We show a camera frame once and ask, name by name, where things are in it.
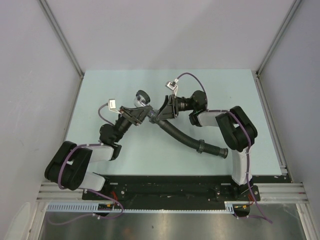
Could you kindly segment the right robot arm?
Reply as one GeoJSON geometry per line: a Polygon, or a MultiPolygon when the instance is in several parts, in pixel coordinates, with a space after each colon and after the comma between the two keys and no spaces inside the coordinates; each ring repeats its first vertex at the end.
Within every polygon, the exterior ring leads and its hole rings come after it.
{"type": "Polygon", "coordinates": [[[231,178],[236,185],[230,188],[230,194],[235,200],[242,201],[249,194],[246,184],[252,179],[250,149],[255,143],[258,131],[240,106],[229,110],[209,110],[207,106],[207,95],[201,90],[196,90],[189,98],[167,95],[161,108],[150,115],[150,122],[198,153],[222,158],[231,154],[231,178]],[[190,112],[188,117],[193,126],[218,127],[227,148],[205,143],[203,139],[196,140],[169,122],[170,119],[178,117],[180,112],[185,111],[190,112]]]}

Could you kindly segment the clear plastic elbow fitting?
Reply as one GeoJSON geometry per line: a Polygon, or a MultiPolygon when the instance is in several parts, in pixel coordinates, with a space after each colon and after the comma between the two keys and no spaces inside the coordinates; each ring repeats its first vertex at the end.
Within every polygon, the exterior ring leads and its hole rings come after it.
{"type": "Polygon", "coordinates": [[[135,94],[134,106],[145,116],[151,119],[155,115],[155,109],[150,105],[149,95],[143,91],[138,90],[135,94]]]}

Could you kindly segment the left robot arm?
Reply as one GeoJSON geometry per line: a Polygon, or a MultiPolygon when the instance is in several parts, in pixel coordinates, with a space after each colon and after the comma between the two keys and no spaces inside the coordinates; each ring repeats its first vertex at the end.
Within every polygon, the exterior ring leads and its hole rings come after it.
{"type": "Polygon", "coordinates": [[[142,124],[153,108],[150,105],[127,108],[121,107],[114,124],[104,124],[99,130],[99,142],[76,144],[64,141],[45,169],[44,177],[62,190],[93,190],[100,200],[110,196],[111,188],[106,179],[88,167],[92,163],[115,160],[122,149],[118,142],[128,129],[142,124]]]}

